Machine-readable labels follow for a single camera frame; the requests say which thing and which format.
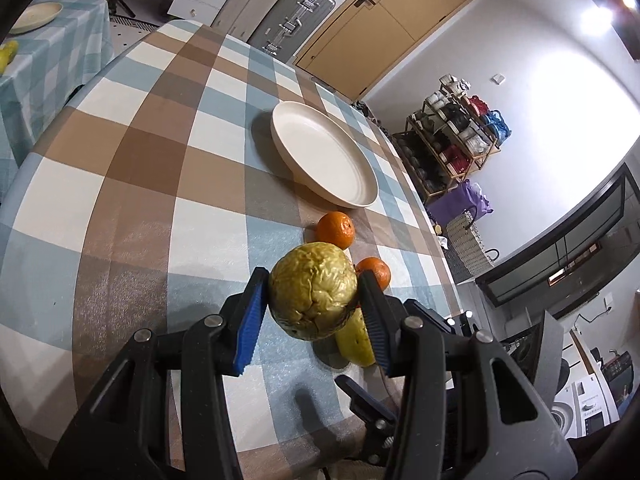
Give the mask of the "bumpy yellow-green citrus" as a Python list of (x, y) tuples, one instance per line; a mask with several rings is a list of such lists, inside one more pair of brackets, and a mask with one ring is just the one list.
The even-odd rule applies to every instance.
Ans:
[(300, 340), (335, 334), (358, 304), (354, 265), (340, 248), (325, 242), (290, 250), (271, 270), (269, 289), (273, 319)]

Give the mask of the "orange mandarin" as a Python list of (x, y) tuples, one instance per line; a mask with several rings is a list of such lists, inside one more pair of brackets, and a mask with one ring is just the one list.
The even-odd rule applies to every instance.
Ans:
[(347, 249), (354, 242), (356, 235), (352, 219), (344, 212), (327, 212), (316, 225), (318, 242), (330, 243), (341, 250)]
[(390, 280), (392, 279), (392, 272), (390, 272), (390, 268), (388, 265), (378, 257), (368, 257), (359, 261), (355, 270), (358, 274), (361, 274), (364, 271), (371, 271), (380, 286), (380, 289), (385, 290), (388, 286), (390, 286)]

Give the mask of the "woven basket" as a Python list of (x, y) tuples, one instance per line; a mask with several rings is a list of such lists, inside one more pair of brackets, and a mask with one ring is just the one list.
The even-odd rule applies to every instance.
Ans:
[(446, 234), (449, 247), (457, 255), (462, 268), (472, 276), (491, 270), (500, 256), (497, 249), (485, 247), (469, 212), (452, 219), (446, 226)]

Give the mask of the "purple bag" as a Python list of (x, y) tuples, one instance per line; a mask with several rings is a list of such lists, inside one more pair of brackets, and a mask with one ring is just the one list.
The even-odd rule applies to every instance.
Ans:
[(466, 212), (472, 214), (472, 221), (480, 220), (494, 212), (482, 188), (470, 180), (464, 180), (456, 188), (429, 204), (426, 210), (441, 226), (446, 226)]

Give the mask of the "brown blue checkered tablecloth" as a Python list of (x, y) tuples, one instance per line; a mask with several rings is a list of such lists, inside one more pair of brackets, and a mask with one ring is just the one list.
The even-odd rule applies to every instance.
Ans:
[(183, 330), (310, 240), (331, 206), (293, 177), (270, 115), (301, 102), (366, 156), (378, 198), (350, 212), (349, 257), (390, 291), (459, 307), (433, 229), (382, 131), (299, 70), (189, 21), (162, 26), (70, 101), (1, 207), (1, 387), (47, 460), (139, 328)]

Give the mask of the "large cream plate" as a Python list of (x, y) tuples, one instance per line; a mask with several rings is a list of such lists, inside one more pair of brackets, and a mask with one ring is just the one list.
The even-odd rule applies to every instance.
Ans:
[(295, 180), (312, 192), (346, 208), (366, 208), (378, 198), (378, 179), (367, 157), (326, 114), (284, 101), (271, 113), (270, 130)]

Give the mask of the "wooden shoe rack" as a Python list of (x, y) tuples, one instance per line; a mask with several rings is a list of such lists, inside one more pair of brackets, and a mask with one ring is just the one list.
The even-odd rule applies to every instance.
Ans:
[(464, 79), (447, 74), (439, 88), (405, 120), (392, 143), (423, 203), (438, 200), (481, 170), (511, 135), (493, 110)]

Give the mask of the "wooden door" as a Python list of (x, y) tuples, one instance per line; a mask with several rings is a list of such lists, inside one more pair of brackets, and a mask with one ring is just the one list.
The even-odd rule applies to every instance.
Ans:
[(345, 0), (295, 57), (295, 66), (352, 101), (473, 0)]

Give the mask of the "teal checkered side tablecloth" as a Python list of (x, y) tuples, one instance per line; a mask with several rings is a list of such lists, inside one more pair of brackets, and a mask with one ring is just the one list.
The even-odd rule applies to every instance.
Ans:
[(1, 76), (1, 193), (70, 96), (114, 58), (105, 0), (58, 3), (51, 23), (16, 38), (17, 54)]

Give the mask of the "silver suitcase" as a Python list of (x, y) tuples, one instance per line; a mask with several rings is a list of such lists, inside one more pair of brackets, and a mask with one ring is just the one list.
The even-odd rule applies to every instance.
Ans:
[(288, 62), (335, 6), (334, 0), (278, 0), (248, 44)]

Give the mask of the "green lemon on side table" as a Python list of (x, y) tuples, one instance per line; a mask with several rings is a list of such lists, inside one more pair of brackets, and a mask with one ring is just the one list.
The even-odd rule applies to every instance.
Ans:
[(0, 47), (0, 75), (3, 75), (6, 68), (12, 63), (17, 54), (20, 44), (16, 40), (5, 42)]

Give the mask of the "small cream plate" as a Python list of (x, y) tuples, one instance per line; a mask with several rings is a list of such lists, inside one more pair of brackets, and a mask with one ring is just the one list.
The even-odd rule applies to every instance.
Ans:
[(58, 17), (63, 10), (62, 3), (42, 2), (28, 6), (10, 29), (11, 36), (23, 35), (46, 26)]

